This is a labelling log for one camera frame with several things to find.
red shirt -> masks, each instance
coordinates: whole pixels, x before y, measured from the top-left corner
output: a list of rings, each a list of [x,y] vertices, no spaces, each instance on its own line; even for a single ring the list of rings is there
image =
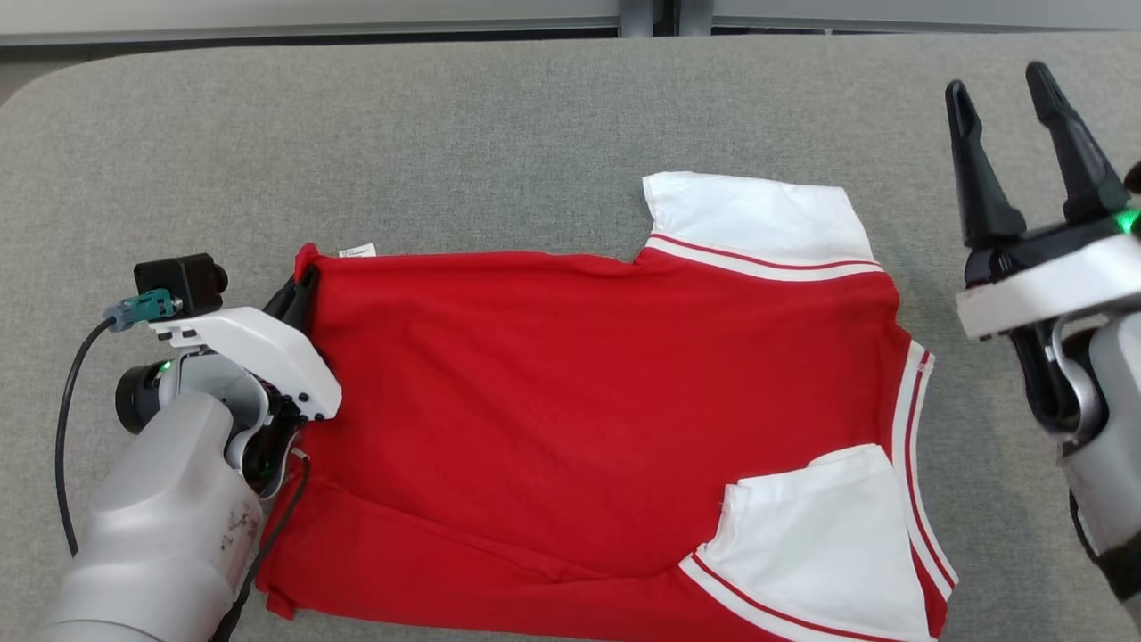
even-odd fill
[[[939,633],[957,578],[914,448],[932,358],[843,190],[645,187],[632,262],[302,247],[343,401],[304,434],[270,610],[601,640]]]

gray table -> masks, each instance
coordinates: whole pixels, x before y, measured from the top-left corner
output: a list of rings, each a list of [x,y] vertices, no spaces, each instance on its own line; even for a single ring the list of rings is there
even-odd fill
[[[639,178],[693,169],[845,187],[901,325],[939,356],[920,464],[962,576],[944,640],[1130,639],[1071,533],[1012,351],[956,326],[965,251],[942,89],[968,82],[1008,194],[1042,224],[1063,192],[1023,65],[1052,65],[1124,169],[1141,155],[1139,56],[1128,34],[402,44],[152,54],[33,82],[0,108],[0,631],[33,627],[55,594],[58,396],[99,311],[132,293],[133,262],[209,251],[237,304],[266,300],[310,239],[630,258],[649,228]],[[80,514],[130,439],[119,375],[161,355],[141,330],[91,352],[68,452]],[[513,637],[290,624],[260,596],[235,637],[317,639]]]

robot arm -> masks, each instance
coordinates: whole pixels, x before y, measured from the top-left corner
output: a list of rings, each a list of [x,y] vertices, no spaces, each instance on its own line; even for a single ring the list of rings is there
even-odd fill
[[[140,293],[176,301],[149,326],[181,355],[120,382],[116,409],[138,438],[95,495],[42,642],[204,642],[224,618],[236,624],[262,504],[282,487],[297,432],[340,407],[300,330],[256,308],[218,309],[213,267],[205,254],[136,267]],[[300,325],[308,299],[291,298],[275,312]]]
[[[1014,346],[1035,420],[1059,444],[1075,526],[1141,628],[1141,211],[1050,71],[1026,72],[1066,182],[1065,222],[1027,230],[984,152],[966,88],[947,87],[963,241],[958,317],[971,339]],[[1128,177],[1141,190],[1141,164]],[[1062,339],[1074,320],[1100,328]],[[1085,526],[1077,518],[1077,510]]]

cable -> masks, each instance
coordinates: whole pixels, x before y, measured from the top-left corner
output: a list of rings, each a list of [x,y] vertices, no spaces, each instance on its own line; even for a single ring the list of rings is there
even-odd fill
[[[277,520],[277,525],[274,526],[274,530],[269,533],[269,537],[266,538],[266,545],[258,551],[258,555],[253,558],[253,563],[250,564],[250,571],[245,574],[245,582],[242,583],[242,591],[237,594],[237,600],[234,601],[234,606],[226,611],[222,616],[221,621],[218,623],[218,628],[215,629],[215,634],[210,637],[210,642],[229,642],[229,636],[234,634],[234,629],[237,627],[237,620],[242,617],[242,607],[245,606],[245,601],[250,599],[250,588],[253,586],[253,578],[258,576],[258,571],[261,569],[261,563],[266,561],[269,555],[269,551],[274,547],[274,543],[277,542],[277,536],[282,534],[285,529],[285,523],[289,519],[293,517],[293,510],[297,509],[298,502],[301,501],[301,494],[305,493],[305,487],[309,483],[309,456],[305,455],[300,450],[293,450],[299,457],[301,457],[301,483],[297,486],[297,491],[293,493],[293,497],[289,501],[289,506],[285,507],[285,512],[282,513],[282,519]]]
[[[1085,535],[1085,528],[1082,526],[1082,518],[1078,515],[1077,498],[1074,497],[1074,491],[1070,491],[1070,521],[1074,522],[1074,531],[1077,534],[1077,541],[1082,545],[1082,550],[1085,551],[1091,562],[1098,564],[1098,554],[1093,551],[1093,546],[1090,545],[1090,538]]]
[[[91,350],[91,344],[104,331],[115,324],[114,317],[104,318],[103,323],[91,331],[91,334],[83,340],[72,361],[72,369],[67,373],[67,382],[64,384],[64,398],[59,403],[59,421],[56,423],[56,502],[59,503],[59,521],[64,525],[64,537],[67,538],[67,548],[72,552],[72,558],[79,553],[79,543],[75,541],[75,528],[71,522],[71,512],[67,510],[67,489],[64,487],[64,436],[67,432],[67,414],[71,413],[71,398],[75,392],[75,379],[79,377],[79,368],[83,365],[83,358]]]

clothing label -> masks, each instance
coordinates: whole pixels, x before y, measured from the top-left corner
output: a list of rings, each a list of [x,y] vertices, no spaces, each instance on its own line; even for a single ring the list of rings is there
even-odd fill
[[[337,252],[341,258],[355,258],[361,255],[377,255],[377,243],[365,243],[347,250]]]

